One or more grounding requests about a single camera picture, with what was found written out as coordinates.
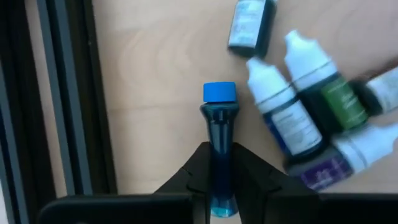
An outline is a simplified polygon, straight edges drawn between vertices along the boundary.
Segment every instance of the bottle cap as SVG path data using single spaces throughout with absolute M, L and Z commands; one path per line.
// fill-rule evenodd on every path
M 289 87 L 285 77 L 274 65 L 268 65 L 257 57 L 248 60 L 248 87 L 254 97 L 255 104 L 269 99 Z
M 380 128 L 369 124 L 354 133 L 334 138 L 333 144 L 344 155 L 354 172 L 358 173 L 392 153 L 397 137 L 398 126 Z
M 205 83 L 203 85 L 203 101 L 205 103 L 235 102 L 235 82 Z
M 285 42 L 285 63 L 293 82 L 331 62 L 318 41 L 302 37 L 297 30 L 290 31 Z

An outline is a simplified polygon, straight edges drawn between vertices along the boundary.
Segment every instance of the wooden table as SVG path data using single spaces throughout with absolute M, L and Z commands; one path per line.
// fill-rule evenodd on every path
M 234 140 L 281 169 L 282 154 L 253 105 L 245 60 L 226 43 L 236 0 L 93 0 L 121 194 L 157 189 L 207 140 L 205 82 L 234 81 Z M 27 0 L 58 196 L 66 194 L 37 6 Z M 396 0 L 280 0 L 266 61 L 287 75 L 283 36 L 316 38 L 348 78 L 398 57 Z M 398 113 L 380 123 L 397 121 Z M 398 153 L 328 192 L 397 192 Z M 239 223 L 235 217 L 233 223 Z M 219 220 L 214 223 L 232 223 Z

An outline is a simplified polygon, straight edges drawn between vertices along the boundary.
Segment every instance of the dye bottle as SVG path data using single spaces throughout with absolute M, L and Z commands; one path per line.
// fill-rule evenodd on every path
M 239 0 L 229 33 L 228 49 L 242 57 L 265 57 L 277 0 Z
M 239 111 L 233 82 L 206 83 L 204 105 L 200 111 L 206 119 L 211 148 L 211 214 L 230 217 L 238 212 L 232 189 L 231 146 L 234 120 Z
M 349 84 L 370 116 L 398 108 L 398 67 L 370 78 L 359 77 Z
M 303 162 L 285 164 L 289 176 L 300 179 L 313 190 L 323 190 L 371 167 L 393 152 L 398 125 L 375 127 L 371 124 L 331 140 L 320 155 Z
M 307 156 L 324 145 L 304 105 L 278 69 L 254 57 L 247 62 L 248 87 L 269 130 L 289 159 Z
M 366 110 L 319 43 L 296 30 L 285 41 L 285 63 L 294 86 L 324 137 L 364 125 Z

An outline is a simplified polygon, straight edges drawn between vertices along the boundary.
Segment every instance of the purple label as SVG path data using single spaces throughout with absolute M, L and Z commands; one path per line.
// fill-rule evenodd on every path
M 313 190 L 322 190 L 353 174 L 351 166 L 343 156 L 335 156 L 304 172 L 300 178 Z

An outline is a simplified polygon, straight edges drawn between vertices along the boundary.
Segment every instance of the bottle label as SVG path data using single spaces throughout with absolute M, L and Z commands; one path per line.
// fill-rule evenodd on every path
M 322 190 L 353 174 L 343 156 L 335 156 L 305 171 L 301 176 L 304 184 L 313 190 Z
M 324 86 L 322 95 L 345 129 L 353 128 L 368 119 L 364 107 L 344 78 L 339 77 Z
M 264 7 L 264 0 L 240 0 L 237 3 L 229 35 L 229 46 L 256 46 Z
M 398 68 L 378 76 L 366 85 L 379 101 L 384 113 L 398 107 Z
M 322 140 L 318 128 L 299 100 L 282 110 L 276 108 L 264 116 L 282 150 L 293 156 L 311 149 Z

